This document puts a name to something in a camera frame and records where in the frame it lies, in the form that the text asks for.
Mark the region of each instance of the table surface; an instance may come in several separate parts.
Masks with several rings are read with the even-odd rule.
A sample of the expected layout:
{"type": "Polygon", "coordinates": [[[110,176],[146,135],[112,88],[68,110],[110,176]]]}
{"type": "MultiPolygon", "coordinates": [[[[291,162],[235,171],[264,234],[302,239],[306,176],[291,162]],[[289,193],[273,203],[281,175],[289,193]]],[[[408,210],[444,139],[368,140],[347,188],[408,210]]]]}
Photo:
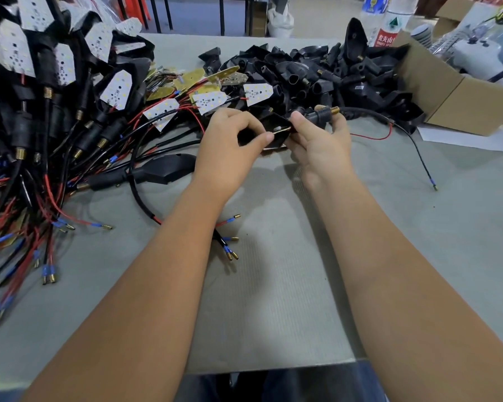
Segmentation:
{"type": "MultiPolygon", "coordinates": [[[[146,37],[156,45],[158,64],[187,70],[201,66],[197,56],[215,46],[225,60],[264,42],[287,52],[336,42],[146,37]]],[[[368,118],[349,124],[355,133],[387,133],[368,118]]],[[[430,186],[410,140],[398,132],[384,141],[354,137],[355,169],[396,226],[503,340],[503,153],[414,138],[439,192],[430,186]]],[[[299,175],[289,152],[261,157],[225,207],[221,219],[242,213],[220,229],[241,237],[232,245],[240,260],[229,264],[213,245],[187,372],[326,365],[364,357],[334,252],[299,175]]],[[[188,176],[139,189],[163,216],[189,181],[188,176]]],[[[59,283],[43,287],[37,273],[28,277],[0,327],[2,384],[33,380],[156,229],[126,185],[80,193],[67,208],[116,229],[80,227],[70,234],[59,250],[59,283]]]]}

